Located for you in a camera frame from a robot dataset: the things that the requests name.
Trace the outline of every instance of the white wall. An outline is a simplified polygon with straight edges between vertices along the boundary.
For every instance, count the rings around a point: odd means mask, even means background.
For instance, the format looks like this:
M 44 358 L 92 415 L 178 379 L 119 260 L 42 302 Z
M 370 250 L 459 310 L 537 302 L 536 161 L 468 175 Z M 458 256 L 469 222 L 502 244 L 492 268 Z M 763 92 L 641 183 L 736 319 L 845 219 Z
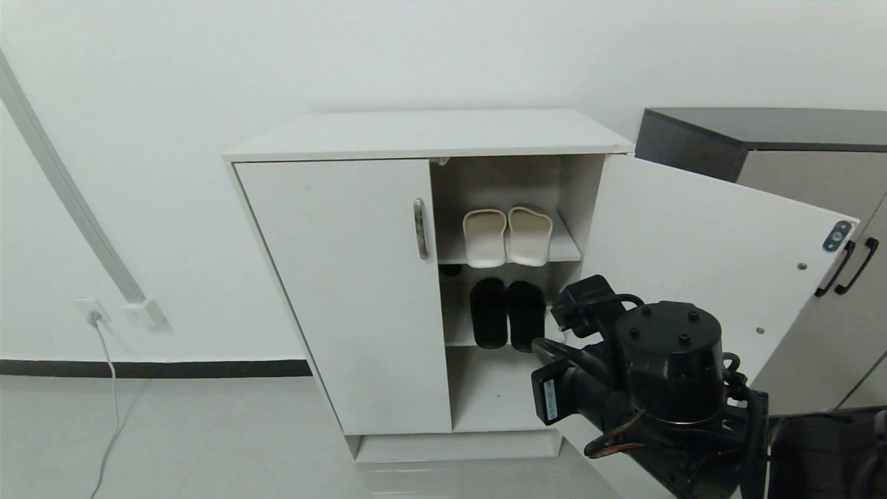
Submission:
M 654 106 L 887 109 L 887 4 L 4 0 L 2 43 L 173 332 L 130 328 L 4 116 L 0 355 L 297 358 L 219 155 L 306 110 L 573 106 L 634 138 Z

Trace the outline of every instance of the power outlet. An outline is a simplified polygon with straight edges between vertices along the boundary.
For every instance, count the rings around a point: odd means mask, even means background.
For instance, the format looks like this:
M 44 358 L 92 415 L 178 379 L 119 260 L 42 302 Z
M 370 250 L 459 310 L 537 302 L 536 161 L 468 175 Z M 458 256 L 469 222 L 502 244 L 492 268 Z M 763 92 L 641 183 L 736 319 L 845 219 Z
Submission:
M 111 316 L 108 315 L 108 312 L 105 312 L 105 307 L 103 307 L 96 298 L 76 297 L 74 298 L 74 305 L 77 307 L 77 310 L 80 311 L 80 315 L 83 317 L 84 321 L 88 322 L 90 320 L 90 312 L 93 310 L 102 314 L 103 322 L 109 322 L 111 320 Z

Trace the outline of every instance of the white cord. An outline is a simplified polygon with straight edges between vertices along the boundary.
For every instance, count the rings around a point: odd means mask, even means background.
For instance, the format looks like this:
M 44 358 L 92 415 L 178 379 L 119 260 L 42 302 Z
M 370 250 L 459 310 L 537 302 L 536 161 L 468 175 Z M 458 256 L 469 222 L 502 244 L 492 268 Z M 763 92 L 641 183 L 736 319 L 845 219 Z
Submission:
M 114 447 L 114 443 L 117 441 L 117 437 L 120 436 L 120 409 L 117 408 L 117 371 L 114 370 L 114 363 L 111 362 L 111 355 L 108 353 L 108 347 L 105 344 L 105 337 L 102 336 L 102 329 L 99 327 L 99 322 L 102 320 L 102 314 L 93 310 L 90 311 L 90 318 L 87 322 L 95 328 L 98 333 L 98 340 L 102 342 L 102 350 L 105 351 L 105 360 L 108 362 L 108 367 L 111 369 L 111 394 L 114 397 L 114 418 L 117 420 L 117 426 L 114 429 L 114 436 L 111 437 L 111 441 L 108 442 L 108 447 L 105 449 L 105 454 L 102 455 L 102 464 L 98 469 L 98 483 L 96 484 L 95 490 L 92 491 L 92 495 L 90 495 L 90 499 L 94 499 L 96 494 L 98 494 L 98 489 L 102 486 L 102 479 L 105 477 L 105 466 L 108 462 L 108 456 L 111 454 L 111 448 Z

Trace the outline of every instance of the baseboard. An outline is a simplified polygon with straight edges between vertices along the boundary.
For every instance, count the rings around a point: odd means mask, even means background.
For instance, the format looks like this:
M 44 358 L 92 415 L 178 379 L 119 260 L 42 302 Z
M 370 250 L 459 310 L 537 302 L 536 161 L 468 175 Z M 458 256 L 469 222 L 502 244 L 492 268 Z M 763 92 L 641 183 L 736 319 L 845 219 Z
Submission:
M 223 362 L 115 362 L 119 378 L 224 378 L 311 376 L 306 360 L 236 360 Z M 111 377 L 104 362 L 0 360 L 0 375 Z

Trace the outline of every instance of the black slipper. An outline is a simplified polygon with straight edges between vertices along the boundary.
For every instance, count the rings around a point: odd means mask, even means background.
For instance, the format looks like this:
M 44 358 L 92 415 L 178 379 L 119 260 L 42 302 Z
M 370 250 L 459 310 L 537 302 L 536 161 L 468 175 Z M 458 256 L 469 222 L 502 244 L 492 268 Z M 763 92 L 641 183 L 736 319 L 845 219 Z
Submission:
M 500 348 L 508 342 L 505 283 L 488 277 L 471 289 L 471 323 L 475 343 L 481 348 Z
M 531 352 L 533 338 L 546 335 L 546 299 L 542 290 L 526 281 L 512 282 L 507 299 L 511 345 L 521 352 Z

